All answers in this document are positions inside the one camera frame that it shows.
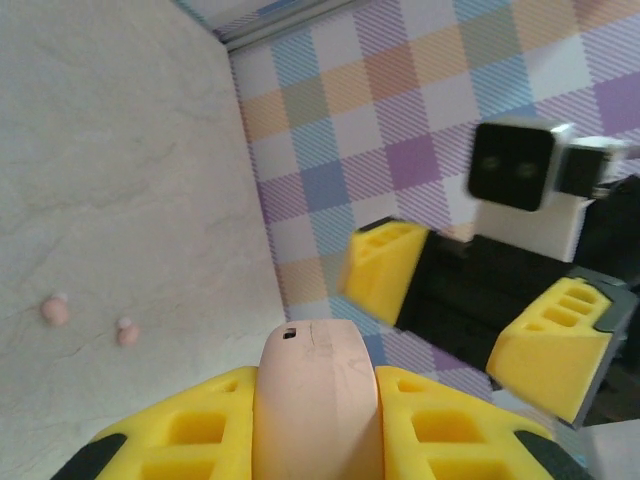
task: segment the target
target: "marble surface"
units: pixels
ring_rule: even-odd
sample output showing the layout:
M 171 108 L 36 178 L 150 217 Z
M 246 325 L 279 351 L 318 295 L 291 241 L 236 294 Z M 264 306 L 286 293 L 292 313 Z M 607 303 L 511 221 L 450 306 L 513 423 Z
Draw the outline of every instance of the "marble surface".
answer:
M 45 479 L 106 425 L 256 364 L 284 316 L 213 37 L 168 1 L 21 0 L 0 44 L 0 479 Z

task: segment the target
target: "small pink sphere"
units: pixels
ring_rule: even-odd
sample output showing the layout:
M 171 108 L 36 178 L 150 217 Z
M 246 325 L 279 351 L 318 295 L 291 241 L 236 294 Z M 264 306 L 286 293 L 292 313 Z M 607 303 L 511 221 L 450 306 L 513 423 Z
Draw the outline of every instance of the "small pink sphere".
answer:
M 140 335 L 140 327 L 130 325 L 127 328 L 121 328 L 118 331 L 118 344 L 122 347 L 129 347 L 138 341 Z
M 69 307 L 61 295 L 55 295 L 44 302 L 40 307 L 40 313 L 53 327 L 60 327 L 69 321 Z

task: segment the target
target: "camera lens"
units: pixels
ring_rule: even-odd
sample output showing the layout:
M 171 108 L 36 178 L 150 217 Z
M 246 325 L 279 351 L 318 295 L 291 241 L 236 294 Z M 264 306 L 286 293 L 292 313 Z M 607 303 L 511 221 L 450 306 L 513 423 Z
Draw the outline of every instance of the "camera lens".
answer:
M 500 166 L 500 159 L 498 157 L 484 157 L 481 165 L 483 170 L 492 172 Z
M 529 179 L 538 174 L 538 167 L 535 163 L 525 162 L 518 165 L 516 175 L 520 178 Z

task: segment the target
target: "yellow foam pad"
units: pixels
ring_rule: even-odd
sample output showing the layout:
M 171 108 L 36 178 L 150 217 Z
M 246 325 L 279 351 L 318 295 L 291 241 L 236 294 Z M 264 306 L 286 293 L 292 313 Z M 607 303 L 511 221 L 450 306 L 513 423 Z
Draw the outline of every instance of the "yellow foam pad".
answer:
M 232 370 L 100 432 L 127 440 L 98 480 L 250 480 L 256 372 Z
M 376 368 L 385 480 L 552 480 L 513 432 L 541 425 L 396 367 Z
M 395 325 L 428 229 L 392 220 L 351 236 L 338 292 L 374 317 Z
M 560 279 L 500 333 L 487 373 L 573 423 L 612 338 L 593 329 L 610 305 L 584 280 Z

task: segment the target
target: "checkered pattern wall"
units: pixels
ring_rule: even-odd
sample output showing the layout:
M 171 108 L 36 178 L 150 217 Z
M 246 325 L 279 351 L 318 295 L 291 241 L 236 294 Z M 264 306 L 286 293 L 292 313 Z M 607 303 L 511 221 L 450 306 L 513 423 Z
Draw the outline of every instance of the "checkered pattern wall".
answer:
M 499 400 L 479 372 L 336 295 L 348 236 L 389 214 L 468 232 L 482 119 L 556 117 L 640 142 L 639 46 L 637 0 L 385 0 L 235 56 L 289 318 L 352 319 L 375 363 Z

